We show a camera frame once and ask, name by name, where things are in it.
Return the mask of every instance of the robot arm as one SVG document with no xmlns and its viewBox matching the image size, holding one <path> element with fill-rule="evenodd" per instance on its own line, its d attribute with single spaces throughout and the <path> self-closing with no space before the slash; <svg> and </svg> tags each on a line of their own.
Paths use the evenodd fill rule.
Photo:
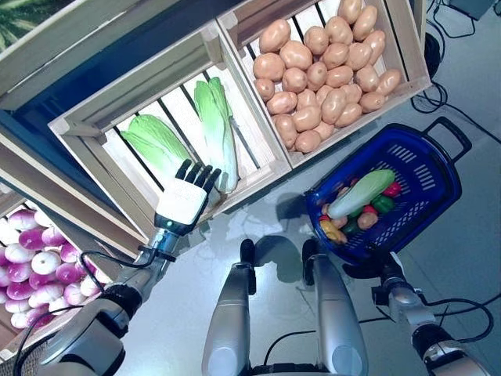
<svg viewBox="0 0 501 376">
<path fill-rule="evenodd" d="M 379 277 L 373 287 L 373 301 L 389 306 L 391 318 L 406 325 L 414 349 L 432 376 L 489 376 L 489 372 L 464 346 L 438 325 L 429 307 L 405 279 L 402 264 L 395 253 L 373 250 L 373 257 L 362 266 L 344 266 L 354 278 Z"/>
<path fill-rule="evenodd" d="M 135 264 L 125 267 L 117 280 L 95 301 L 90 302 L 49 342 L 38 368 L 38 376 L 109 376 L 125 358 L 120 338 L 139 307 L 150 297 L 153 287 L 164 277 L 180 236 L 195 227 L 207 205 L 207 197 L 221 170 L 212 174 L 211 166 L 201 170 L 190 161 L 183 162 L 167 185 L 155 214 L 156 235 L 141 251 Z"/>
</svg>

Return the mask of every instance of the black cable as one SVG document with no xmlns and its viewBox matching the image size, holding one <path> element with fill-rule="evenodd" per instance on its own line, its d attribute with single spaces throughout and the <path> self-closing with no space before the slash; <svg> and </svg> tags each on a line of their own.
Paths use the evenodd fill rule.
<svg viewBox="0 0 501 376">
<path fill-rule="evenodd" d="M 437 13 L 438 13 L 438 10 L 440 9 L 440 5 L 443 5 L 447 8 L 450 8 L 450 9 L 454 9 L 452 6 L 450 5 L 446 5 L 443 0 L 438 0 L 437 2 L 437 6 L 435 7 L 434 11 L 433 11 L 433 20 L 435 21 L 435 23 L 444 31 L 445 35 L 447 35 L 448 38 L 450 39 L 460 39 L 460 38 L 466 38 L 466 37 L 470 37 L 472 35 L 475 35 L 475 33 L 477 32 L 477 29 L 475 28 L 475 21 L 472 17 L 466 15 L 470 21 L 471 21 L 471 32 L 470 33 L 466 33 L 466 34 L 461 34 L 461 35 L 451 35 L 447 32 L 447 30 L 445 29 L 444 25 L 442 25 L 440 23 L 440 21 L 437 20 Z"/>
<path fill-rule="evenodd" d="M 468 343 L 468 342 L 480 341 L 481 339 L 487 337 L 487 335 L 492 331 L 492 328 L 494 327 L 494 317 L 492 316 L 491 311 L 489 311 L 485 306 L 488 305 L 488 304 L 490 304 L 490 303 L 492 303 L 492 302 L 494 302 L 495 300 L 501 298 L 501 294 L 495 295 L 494 297 L 490 298 L 489 300 L 487 300 L 487 301 L 485 301 L 483 303 L 478 303 L 478 302 L 475 302 L 473 300 L 461 299 L 461 298 L 443 299 L 443 300 L 439 300 L 437 302 L 429 303 L 426 300 L 426 298 L 424 297 L 424 295 L 420 295 L 420 298 L 423 300 L 423 303 L 426 306 L 439 306 L 439 305 L 442 305 L 442 304 L 449 304 L 451 302 L 463 302 L 463 303 L 471 304 L 471 305 L 474 306 L 474 307 L 471 307 L 471 308 L 468 308 L 468 309 L 461 309 L 459 311 L 447 312 L 447 309 L 445 309 L 444 313 L 435 313 L 434 314 L 435 317 L 442 317 L 442 320 L 440 322 L 441 325 L 442 325 L 442 322 L 443 322 L 443 318 L 446 317 L 446 316 L 454 316 L 454 315 L 459 315 L 461 313 L 467 313 L 467 312 L 475 311 L 476 309 L 482 309 L 485 312 L 485 314 L 487 315 L 487 317 L 488 317 L 489 325 L 488 325 L 488 327 L 481 334 L 479 334 L 479 335 L 477 335 L 475 337 L 472 337 L 472 338 L 463 338 L 463 339 L 458 340 L 461 343 Z M 383 311 L 379 307 L 376 307 L 376 308 L 384 315 L 384 317 L 374 317 L 373 319 L 360 320 L 359 324 L 373 323 L 375 321 L 389 321 L 389 320 L 393 321 L 393 319 L 387 313 L 385 313 L 385 311 Z M 268 364 L 268 359 L 269 359 L 269 356 L 270 356 L 273 348 L 280 341 L 282 341 L 284 338 L 290 337 L 292 335 L 309 334 L 309 333 L 315 333 L 315 332 L 316 331 L 293 331 L 293 332 L 284 334 L 281 337 L 278 337 L 269 346 L 268 351 L 266 352 L 265 362 L 263 363 L 263 365 L 267 365 Z"/>
<path fill-rule="evenodd" d="M 430 12 L 431 8 L 433 8 L 434 3 L 435 3 L 435 0 L 432 0 L 430 6 L 428 7 L 428 9 L 426 9 L 426 13 Z"/>
<path fill-rule="evenodd" d="M 316 331 L 292 331 L 290 333 L 284 334 L 282 337 L 278 337 L 268 348 L 268 352 L 266 353 L 265 356 L 265 362 L 263 363 L 263 366 L 265 366 L 268 363 L 268 358 L 270 354 L 272 353 L 273 348 L 277 343 L 282 341 L 284 338 L 290 337 L 291 335 L 297 335 L 297 334 L 308 334 L 308 333 L 315 333 Z"/>
<path fill-rule="evenodd" d="M 441 306 L 442 304 L 449 304 L 449 303 L 466 303 L 466 304 L 470 304 L 470 305 L 475 306 L 475 307 L 481 309 L 482 311 L 484 311 L 484 313 L 488 319 L 488 324 L 487 324 L 487 327 L 485 328 L 485 330 L 483 332 L 481 332 L 479 335 L 476 335 L 474 337 L 458 339 L 457 341 L 460 343 L 470 343 L 470 342 L 480 341 L 481 339 L 484 339 L 485 337 L 487 337 L 491 333 L 492 329 L 494 328 L 494 316 L 492 315 L 491 311 L 489 311 L 489 309 L 487 307 L 485 307 L 484 305 L 482 305 L 481 303 L 475 302 L 475 301 L 470 300 L 470 299 L 464 299 L 464 298 L 442 299 L 442 300 L 438 300 L 436 302 L 427 302 L 424 296 L 422 296 L 422 299 L 424 300 L 424 304 L 426 306 L 429 306 L 429 307 L 439 306 L 439 305 Z"/>
<path fill-rule="evenodd" d="M 443 61 L 445 57 L 445 37 L 444 33 L 442 33 L 442 30 L 440 30 L 440 27 L 438 27 L 435 23 L 431 22 L 430 20 L 426 20 L 426 23 L 431 25 L 438 33 L 440 36 L 440 40 L 442 41 L 442 50 L 440 52 L 440 63 Z"/>
<path fill-rule="evenodd" d="M 80 261 L 82 267 L 84 268 L 85 272 L 87 273 L 87 275 L 89 276 L 89 278 L 92 280 L 92 282 L 94 282 L 94 284 L 97 286 L 97 288 L 103 293 L 104 292 L 104 287 L 101 286 L 101 283 L 97 280 L 97 278 L 94 275 L 94 273 L 89 269 L 89 267 L 85 263 L 85 260 L 84 260 L 85 256 L 95 255 L 95 256 L 98 256 L 98 257 L 100 257 L 102 259 L 105 259 L 105 260 L 108 260 L 108 261 L 111 261 L 111 262 L 115 262 L 115 263 L 117 263 L 119 265 L 122 265 L 122 266 L 127 266 L 129 268 L 134 268 L 134 269 L 142 269 L 142 268 L 146 268 L 147 266 L 150 266 L 152 264 L 152 262 L 154 261 L 155 257 L 157 257 L 157 254 L 158 254 L 158 250 L 157 249 L 153 249 L 150 252 L 150 257 L 148 258 L 148 261 L 146 261 L 143 264 L 133 264 L 131 262 L 122 261 L 122 260 L 120 260 L 118 258 L 114 258 L 113 256 L 106 255 L 106 254 L 104 254 L 104 253 L 102 253 L 100 251 L 83 251 L 78 256 L 78 260 Z"/>
<path fill-rule="evenodd" d="M 16 359 L 14 360 L 13 376 L 22 376 L 21 371 L 23 368 L 23 364 L 26 361 L 27 355 L 32 353 L 37 347 L 39 347 L 39 345 L 48 341 L 51 338 L 48 336 L 49 338 L 45 337 L 45 338 L 41 339 L 40 341 L 35 342 L 32 346 L 30 346 L 30 348 L 27 349 L 27 352 L 29 351 L 29 353 L 26 356 L 23 356 L 23 361 L 21 362 L 21 353 L 23 352 L 23 347 L 26 344 L 28 337 L 30 337 L 30 334 L 33 331 L 34 327 L 38 324 L 38 321 L 40 321 L 44 317 L 52 315 L 53 313 L 58 313 L 58 312 L 62 312 L 62 311 L 67 311 L 69 309 L 82 308 L 82 307 L 83 307 L 82 305 L 80 305 L 80 306 L 79 305 L 76 305 L 76 306 L 71 305 L 69 307 L 54 309 L 53 311 L 46 312 L 46 313 L 40 315 L 39 317 L 37 317 L 33 321 L 33 323 L 29 326 L 29 328 L 27 329 L 26 333 L 23 336 L 23 339 L 21 340 L 21 343 L 19 344 L 19 348 L 18 348 L 17 354 L 16 354 Z"/>
<path fill-rule="evenodd" d="M 449 103 L 444 103 L 441 100 L 427 98 L 426 96 L 419 96 L 418 95 L 416 97 L 427 100 L 431 105 L 435 106 L 435 108 L 433 110 L 430 110 L 430 111 L 420 110 L 420 109 L 416 108 L 416 104 L 414 103 L 414 98 L 412 98 L 411 99 L 411 105 L 413 106 L 414 110 L 416 110 L 416 111 L 418 111 L 418 112 L 420 112 L 422 114 L 431 114 L 431 113 L 435 112 L 436 110 L 438 110 L 440 107 L 449 107 L 449 108 L 452 108 L 453 110 L 456 110 L 457 112 L 459 112 L 460 114 L 462 114 L 475 128 L 477 128 L 479 131 L 483 132 L 484 134 L 486 134 L 487 136 L 489 136 L 491 139 L 493 139 L 494 141 L 496 141 L 499 145 L 501 145 L 501 139 L 500 138 L 498 138 L 497 136 L 495 136 L 494 134 L 492 134 L 486 128 L 482 127 L 480 124 L 478 124 L 475 120 L 473 120 L 468 114 L 466 114 L 460 108 L 458 108 L 456 106 L 453 106 L 452 104 L 449 104 Z"/>
</svg>

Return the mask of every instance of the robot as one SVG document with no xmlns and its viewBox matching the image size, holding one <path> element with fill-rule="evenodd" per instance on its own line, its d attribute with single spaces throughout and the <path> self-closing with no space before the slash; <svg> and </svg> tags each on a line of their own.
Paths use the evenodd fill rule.
<svg viewBox="0 0 501 376">
<path fill-rule="evenodd" d="M 158 204 L 156 235 L 140 247 L 138 268 L 124 267 L 115 282 L 83 307 L 52 338 L 40 359 L 38 376 L 111 376 L 125 357 L 121 338 L 153 287 L 175 261 L 180 237 L 191 232 L 207 205 L 208 194 L 221 174 L 211 166 L 183 162 Z M 315 240 L 303 246 L 304 280 L 315 286 L 319 362 L 252 367 L 249 362 L 249 295 L 256 292 L 254 244 L 246 239 L 240 262 L 232 265 L 214 309 L 202 359 L 203 376 L 368 375 L 366 347 L 355 310 L 341 275 Z M 360 266 L 344 266 L 355 278 L 378 276 L 373 300 L 390 307 L 391 317 L 409 328 L 413 347 L 435 376 L 485 376 L 487 370 L 441 328 L 404 277 L 396 255 L 375 250 Z"/>
</svg>

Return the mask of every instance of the blue plastic basket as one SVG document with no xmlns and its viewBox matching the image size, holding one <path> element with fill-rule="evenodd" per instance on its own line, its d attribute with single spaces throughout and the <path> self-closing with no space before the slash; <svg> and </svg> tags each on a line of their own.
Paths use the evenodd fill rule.
<svg viewBox="0 0 501 376">
<path fill-rule="evenodd" d="M 436 125 L 446 127 L 462 144 L 454 158 L 428 133 Z M 398 252 L 461 197 L 461 182 L 454 164 L 471 149 L 471 141 L 446 117 L 438 118 L 423 132 L 390 124 L 344 159 L 306 192 L 308 213 L 315 231 L 328 249 L 352 264 L 364 259 L 369 243 Z M 321 209 L 334 201 L 343 186 L 373 170 L 390 168 L 402 192 L 395 208 L 371 229 L 357 233 L 343 245 L 330 241 L 319 226 Z"/>
</svg>

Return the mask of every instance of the yellow pepper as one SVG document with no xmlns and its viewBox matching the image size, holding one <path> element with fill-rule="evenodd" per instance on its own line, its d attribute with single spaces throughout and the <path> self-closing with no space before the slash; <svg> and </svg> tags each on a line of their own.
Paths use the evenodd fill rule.
<svg viewBox="0 0 501 376">
<path fill-rule="evenodd" d="M 320 227 L 322 227 L 323 232 L 334 243 L 345 244 L 348 242 L 346 236 L 331 221 L 320 221 Z"/>
</svg>

